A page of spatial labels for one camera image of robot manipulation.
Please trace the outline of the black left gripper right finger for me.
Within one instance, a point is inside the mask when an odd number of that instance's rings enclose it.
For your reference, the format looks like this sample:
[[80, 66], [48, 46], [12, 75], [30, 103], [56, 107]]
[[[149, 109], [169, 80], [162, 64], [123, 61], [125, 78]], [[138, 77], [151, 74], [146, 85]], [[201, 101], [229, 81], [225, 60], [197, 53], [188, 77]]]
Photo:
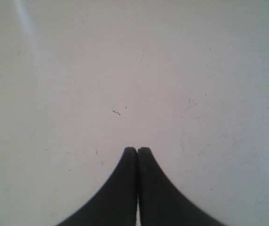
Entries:
[[188, 200], [167, 178], [151, 149], [138, 150], [139, 210], [142, 226], [222, 226]]

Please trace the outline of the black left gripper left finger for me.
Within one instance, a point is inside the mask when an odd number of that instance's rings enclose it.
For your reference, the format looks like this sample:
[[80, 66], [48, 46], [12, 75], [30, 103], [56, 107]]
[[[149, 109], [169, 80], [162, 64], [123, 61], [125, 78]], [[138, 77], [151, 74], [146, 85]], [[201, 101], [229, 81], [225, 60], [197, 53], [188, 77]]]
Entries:
[[134, 226], [137, 214], [137, 151], [126, 147], [111, 176], [60, 226]]

